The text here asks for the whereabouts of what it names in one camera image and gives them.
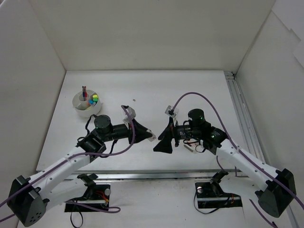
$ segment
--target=white enclosure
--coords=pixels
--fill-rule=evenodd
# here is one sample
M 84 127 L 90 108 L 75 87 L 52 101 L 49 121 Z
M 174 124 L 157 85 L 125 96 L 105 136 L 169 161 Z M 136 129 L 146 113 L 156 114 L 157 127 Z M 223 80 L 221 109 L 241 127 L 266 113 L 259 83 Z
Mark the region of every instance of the white enclosure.
M 29 0 L 66 70 L 236 71 L 274 0 Z
M 0 0 L 0 201 L 7 198 L 14 178 L 47 167 L 85 134 L 86 119 L 76 115 L 69 99 L 83 83 L 101 94 L 100 113 L 110 115 L 113 124 L 122 123 L 120 105 L 130 105 L 137 111 L 138 122 L 156 135 L 167 124 L 167 105 L 185 92 L 201 92 L 214 102 L 231 135 L 250 152 L 259 149 L 250 142 L 257 134 L 266 162 L 292 171 L 297 193 L 304 199 L 304 69 L 300 64 L 304 30 L 296 23 L 304 6 L 301 0 L 283 1 L 277 0 L 275 13 L 270 13 L 275 0 Z M 291 2 L 297 7 L 289 17 L 285 9 L 292 12 Z M 224 71 L 237 72 L 236 80 L 231 77 L 227 84 Z M 179 105 L 179 120 L 185 120 L 194 107 L 203 109 L 207 120 L 219 127 L 207 103 L 193 96 Z M 70 134 L 65 127 L 71 128 Z M 208 181 L 218 170 L 215 157 L 200 154 L 200 163 L 196 154 L 181 145 L 171 157 L 159 154 L 161 162 L 157 162 L 152 151 L 155 144 L 135 145 L 125 157 L 96 161 L 80 172 L 96 171 L 101 179 L 109 172 L 117 173 L 110 179 L 130 171 L 153 172 L 152 179 L 156 171 L 197 173 L 184 173 L 187 179 L 183 181 L 114 181 L 112 199 L 122 207 L 120 217 L 87 213 L 84 228 L 99 226 L 100 219 L 104 227 L 133 228 L 134 221 L 139 227 L 270 227 L 246 199 L 242 199 L 243 210 L 224 209 L 211 217 L 195 214 L 194 178 Z M 115 150 L 126 145 L 121 140 Z M 220 162 L 226 169 L 234 168 Z M 139 188 L 144 192 L 136 193 Z M 122 194 L 122 189 L 130 194 Z M 152 197 L 156 192 L 161 196 Z M 176 214 L 168 212 L 170 205 Z M 51 210 L 33 227 L 70 226 L 69 213 L 63 213 L 63 208 Z M 9 214 L 6 205 L 0 209 L 0 219 Z M 292 202 L 291 209 L 274 221 L 280 228 L 298 228 L 303 218 Z M 0 228 L 15 228 L 17 222 L 12 218 L 0 223 Z

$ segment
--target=screw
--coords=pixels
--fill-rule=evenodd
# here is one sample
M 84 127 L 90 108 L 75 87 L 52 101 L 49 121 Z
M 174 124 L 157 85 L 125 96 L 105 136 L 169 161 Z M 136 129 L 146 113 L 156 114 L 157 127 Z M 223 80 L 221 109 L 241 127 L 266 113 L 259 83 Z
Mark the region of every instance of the screw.
M 197 187 L 196 189 L 198 194 L 202 194 L 203 193 L 203 188 L 202 187 Z
M 111 190 L 110 189 L 106 189 L 104 190 L 104 193 L 106 196 L 109 196 L 111 194 Z

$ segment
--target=black joint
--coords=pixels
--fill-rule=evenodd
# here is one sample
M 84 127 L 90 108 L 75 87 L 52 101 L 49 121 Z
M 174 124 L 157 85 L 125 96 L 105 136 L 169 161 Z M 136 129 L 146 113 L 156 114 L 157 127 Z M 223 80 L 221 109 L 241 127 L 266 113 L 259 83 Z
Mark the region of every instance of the black joint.
M 174 110 L 170 110 L 168 113 L 169 113 L 170 115 L 174 115 Z
M 86 186 L 90 187 L 91 185 L 95 185 L 94 180 L 96 180 L 98 178 L 98 176 L 94 173 L 92 173 L 91 175 L 86 175 L 86 174 L 80 174 L 77 176 L 77 178 L 81 179 Z
M 35 188 L 35 191 L 36 191 L 36 192 L 40 192 L 40 191 L 41 191 L 41 188 L 40 188 L 40 187 L 37 187 L 37 188 Z
M 83 140 L 79 141 L 76 147 L 82 148 L 85 152 L 93 152 L 102 154 L 106 150 L 103 138 L 98 135 L 97 131 L 93 130 Z M 97 158 L 95 155 L 90 155 L 90 162 Z
M 94 188 L 96 186 L 96 183 L 94 182 L 94 180 L 96 180 L 98 178 L 98 176 L 94 173 L 89 176 L 86 174 L 80 174 L 77 176 L 77 178 L 81 179 L 87 186 L 87 189 L 86 189 L 83 197 L 86 199 L 89 199 L 94 193 Z
M 261 191 L 261 190 L 260 191 L 256 191 L 255 194 L 256 194 L 257 198 L 259 199 L 262 196 L 263 191 Z
M 48 202 L 50 202 L 50 200 L 49 199 L 44 199 L 44 200 L 42 200 L 42 202 L 45 205 L 45 207 L 47 207 Z
M 23 176 L 17 177 L 12 182 L 9 195 L 12 196 L 24 186 L 28 185 L 29 180 L 30 178 L 25 179 Z M 40 188 L 30 186 L 7 202 L 9 208 L 25 227 L 29 227 L 40 220 L 40 218 L 37 218 L 34 222 L 32 219 L 33 215 L 40 214 L 40 217 L 42 217 L 46 212 L 46 204 L 39 195 L 38 190 L 40 190 Z
M 176 138 L 174 138 L 175 139 L 175 147 L 178 147 L 179 145 L 180 145 L 180 141 L 179 140 L 177 140 Z
M 278 175 L 275 179 L 296 194 L 293 174 L 287 169 L 276 170 L 276 173 Z M 275 181 L 267 180 L 266 184 L 268 186 L 265 191 L 256 192 L 258 203 L 269 215 L 278 218 L 294 198 Z
M 212 182 L 220 183 L 220 180 L 228 175 L 228 172 L 221 170 L 220 172 L 217 172 L 212 178 Z
M 215 195 L 217 196 L 221 196 L 224 194 L 224 191 L 222 190 L 222 188 L 219 186 L 218 182 L 213 182 L 211 183 L 211 188 L 214 192 Z

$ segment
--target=white wall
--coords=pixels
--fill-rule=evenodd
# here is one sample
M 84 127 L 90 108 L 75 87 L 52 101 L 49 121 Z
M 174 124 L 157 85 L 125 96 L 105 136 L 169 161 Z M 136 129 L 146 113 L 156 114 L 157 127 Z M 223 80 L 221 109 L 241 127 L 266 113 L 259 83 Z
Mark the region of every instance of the white wall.
M 293 55 L 300 41 L 271 13 L 237 80 L 266 159 L 294 173 L 297 195 L 304 200 L 304 68 Z M 292 209 L 302 227 L 304 211 L 295 201 Z
M 294 50 L 294 56 L 304 66 L 304 1 L 277 0 L 272 11 L 301 39 L 301 43 Z
M 66 70 L 236 71 L 274 0 L 30 0 Z
M 65 75 L 27 0 L 0 5 L 0 201 L 34 172 Z M 5 205 L 0 218 L 11 214 Z M 17 219 L 0 224 L 16 227 Z

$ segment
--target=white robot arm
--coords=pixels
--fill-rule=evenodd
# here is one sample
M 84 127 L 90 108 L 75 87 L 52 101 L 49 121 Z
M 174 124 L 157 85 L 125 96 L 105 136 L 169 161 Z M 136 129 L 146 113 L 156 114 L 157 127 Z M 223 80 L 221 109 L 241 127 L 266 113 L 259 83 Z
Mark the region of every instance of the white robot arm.
M 191 110 L 188 113 L 189 120 L 184 121 L 183 125 L 178 125 L 177 114 L 170 106 L 165 113 L 169 115 L 169 124 L 158 137 L 160 142 L 154 147 L 154 151 L 172 153 L 172 139 L 175 140 L 175 147 L 179 146 L 179 140 L 194 139 L 200 142 L 204 150 L 227 160 L 250 178 L 246 180 L 227 176 L 225 171 L 218 172 L 211 179 L 212 188 L 216 192 L 235 193 L 251 199 L 276 218 L 293 200 L 292 195 L 287 192 L 296 194 L 294 177 L 289 170 L 279 171 L 240 148 L 226 132 L 211 126 L 201 109 Z
M 155 139 L 155 135 L 149 129 L 135 120 L 135 111 L 131 107 L 122 106 L 122 108 L 127 115 L 123 120 L 124 124 L 112 125 L 107 115 L 95 116 L 94 130 L 86 137 L 82 137 L 82 140 L 78 141 L 76 147 L 67 152 L 64 158 L 29 178 L 19 176 L 13 181 L 9 198 L 5 202 L 24 226 L 35 224 L 46 211 L 56 205 L 79 197 L 88 199 L 93 194 L 94 179 L 97 177 L 95 174 L 89 176 L 81 174 L 74 180 L 63 182 L 78 169 L 98 157 L 121 154 L 132 144 L 144 139 L 150 141 Z M 129 139 L 130 145 L 127 149 L 115 154 L 103 154 L 106 150 L 104 142 L 123 138 Z

